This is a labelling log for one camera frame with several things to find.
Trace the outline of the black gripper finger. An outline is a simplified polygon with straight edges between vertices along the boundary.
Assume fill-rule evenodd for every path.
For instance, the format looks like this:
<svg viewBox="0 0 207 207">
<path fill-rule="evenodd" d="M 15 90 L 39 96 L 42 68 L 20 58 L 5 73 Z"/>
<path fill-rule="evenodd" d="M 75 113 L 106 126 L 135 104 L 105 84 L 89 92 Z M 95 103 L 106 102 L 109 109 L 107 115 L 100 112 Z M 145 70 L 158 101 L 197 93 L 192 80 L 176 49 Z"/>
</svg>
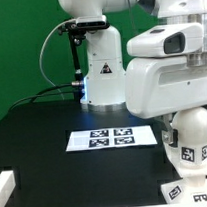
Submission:
<svg viewBox="0 0 207 207">
<path fill-rule="evenodd" d="M 176 148 L 178 146 L 178 131 L 172 127 L 172 120 L 173 116 L 171 114 L 161 116 L 162 141 L 167 145 Z"/>
</svg>

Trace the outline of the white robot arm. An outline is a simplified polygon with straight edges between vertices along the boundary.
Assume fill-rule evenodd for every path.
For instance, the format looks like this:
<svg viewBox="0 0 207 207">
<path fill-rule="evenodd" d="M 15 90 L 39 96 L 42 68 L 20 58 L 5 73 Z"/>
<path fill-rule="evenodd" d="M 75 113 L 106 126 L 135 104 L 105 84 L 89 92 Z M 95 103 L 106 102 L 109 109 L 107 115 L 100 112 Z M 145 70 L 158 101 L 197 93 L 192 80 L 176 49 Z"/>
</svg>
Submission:
<svg viewBox="0 0 207 207">
<path fill-rule="evenodd" d="M 88 73 L 80 99 L 87 109 L 126 106 L 140 118 L 161 117 L 163 137 L 174 141 L 168 116 L 207 104 L 207 0 L 58 0 L 72 16 L 69 29 L 86 38 Z M 107 13 L 139 6 L 160 23 L 128 39 L 132 60 L 122 65 L 121 32 Z"/>
</svg>

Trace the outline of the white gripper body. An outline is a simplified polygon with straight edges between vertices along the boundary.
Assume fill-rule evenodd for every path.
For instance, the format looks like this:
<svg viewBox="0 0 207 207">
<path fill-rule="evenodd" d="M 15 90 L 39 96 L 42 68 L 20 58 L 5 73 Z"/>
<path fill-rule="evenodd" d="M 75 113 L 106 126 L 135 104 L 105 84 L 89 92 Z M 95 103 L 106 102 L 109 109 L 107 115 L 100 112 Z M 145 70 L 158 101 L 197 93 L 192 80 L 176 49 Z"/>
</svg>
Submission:
<svg viewBox="0 0 207 207">
<path fill-rule="evenodd" d="M 188 67 L 185 56 L 135 58 L 126 69 L 125 103 L 147 119 L 207 104 L 207 65 Z"/>
</svg>

